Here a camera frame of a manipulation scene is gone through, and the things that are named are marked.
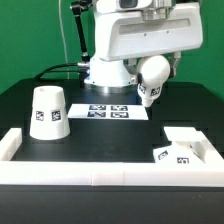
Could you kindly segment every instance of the cable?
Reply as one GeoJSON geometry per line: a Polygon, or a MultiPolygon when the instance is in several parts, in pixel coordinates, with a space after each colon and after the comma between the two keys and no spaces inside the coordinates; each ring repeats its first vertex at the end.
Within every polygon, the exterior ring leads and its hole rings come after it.
{"type": "Polygon", "coordinates": [[[53,72],[54,69],[58,69],[58,68],[67,68],[67,67],[74,67],[74,66],[78,66],[77,63],[67,63],[67,64],[61,64],[61,65],[55,65],[52,66],[50,68],[45,69],[43,72],[39,73],[38,75],[35,76],[35,79],[41,79],[41,77],[46,74],[46,73],[50,73],[53,72]]]}
{"type": "MultiPolygon", "coordinates": [[[[64,47],[65,62],[68,64],[68,52],[67,52],[67,44],[66,44],[64,25],[63,25],[63,19],[62,19],[62,7],[61,7],[62,2],[61,1],[62,0],[58,0],[58,15],[59,15],[61,36],[62,36],[63,47],[64,47]]],[[[70,78],[69,72],[67,72],[67,78],[68,79],[70,78]]]]}

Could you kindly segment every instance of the white robot body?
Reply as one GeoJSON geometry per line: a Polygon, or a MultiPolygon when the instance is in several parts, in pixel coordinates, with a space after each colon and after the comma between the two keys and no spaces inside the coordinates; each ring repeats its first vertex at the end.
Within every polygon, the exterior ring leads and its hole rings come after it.
{"type": "MultiPolygon", "coordinates": [[[[130,72],[124,65],[125,60],[181,52],[201,46],[203,35],[198,3],[176,4],[170,8],[168,19],[157,19],[158,16],[154,19],[147,17],[147,10],[149,6],[155,5],[157,0],[133,2],[138,2],[139,5],[134,9],[123,10],[118,7],[119,1],[110,0],[111,9],[105,8],[103,11],[103,6],[109,7],[108,2],[93,1],[96,52],[90,61],[89,77],[85,80],[87,88],[101,92],[123,92],[133,87],[136,89],[137,70],[135,74],[130,72]]],[[[150,83],[145,87],[151,91],[161,88],[160,81],[154,83],[160,79],[161,74],[152,75],[151,69],[154,68],[147,69],[145,74],[155,80],[149,78],[150,83]]],[[[146,97],[147,100],[143,97],[143,104],[151,105],[149,98],[153,100],[159,96],[156,95],[146,97]]]]}

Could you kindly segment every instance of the white block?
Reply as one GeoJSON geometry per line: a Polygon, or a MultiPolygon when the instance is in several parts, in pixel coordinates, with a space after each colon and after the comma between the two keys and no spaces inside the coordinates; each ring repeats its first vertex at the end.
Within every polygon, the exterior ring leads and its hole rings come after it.
{"type": "Polygon", "coordinates": [[[199,157],[206,164],[224,164],[224,160],[221,155],[217,152],[215,147],[209,142],[209,140],[205,137],[205,135],[198,131],[198,135],[200,136],[199,142],[191,142],[191,146],[193,150],[199,155],[199,157]]]}
{"type": "Polygon", "coordinates": [[[164,131],[169,141],[191,142],[200,140],[198,132],[192,127],[164,127],[164,131]]]}
{"type": "Polygon", "coordinates": [[[93,163],[92,185],[123,185],[123,163],[93,163]]]}
{"type": "Polygon", "coordinates": [[[10,161],[21,143],[21,128],[11,128],[0,141],[0,161],[10,161]]]}

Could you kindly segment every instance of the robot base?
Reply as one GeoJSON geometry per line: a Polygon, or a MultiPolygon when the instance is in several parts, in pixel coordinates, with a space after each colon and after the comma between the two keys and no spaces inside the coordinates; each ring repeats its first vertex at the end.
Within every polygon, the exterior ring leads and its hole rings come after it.
{"type": "Polygon", "coordinates": [[[89,78],[84,81],[84,88],[91,89],[100,93],[127,93],[137,90],[137,84],[131,83],[127,86],[99,86],[91,82],[89,78]]]}

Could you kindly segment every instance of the black cable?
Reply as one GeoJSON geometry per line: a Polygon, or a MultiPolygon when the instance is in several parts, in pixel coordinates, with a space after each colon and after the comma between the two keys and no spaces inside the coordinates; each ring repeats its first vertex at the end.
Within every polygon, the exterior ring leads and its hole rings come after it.
{"type": "Polygon", "coordinates": [[[53,72],[54,69],[58,69],[58,68],[67,68],[67,67],[74,67],[74,66],[78,66],[77,63],[68,63],[68,64],[61,64],[61,65],[55,65],[52,66],[50,68],[45,69],[44,71],[42,71],[41,73],[39,73],[38,75],[35,76],[35,79],[41,79],[41,77],[49,72],[53,72]]]}

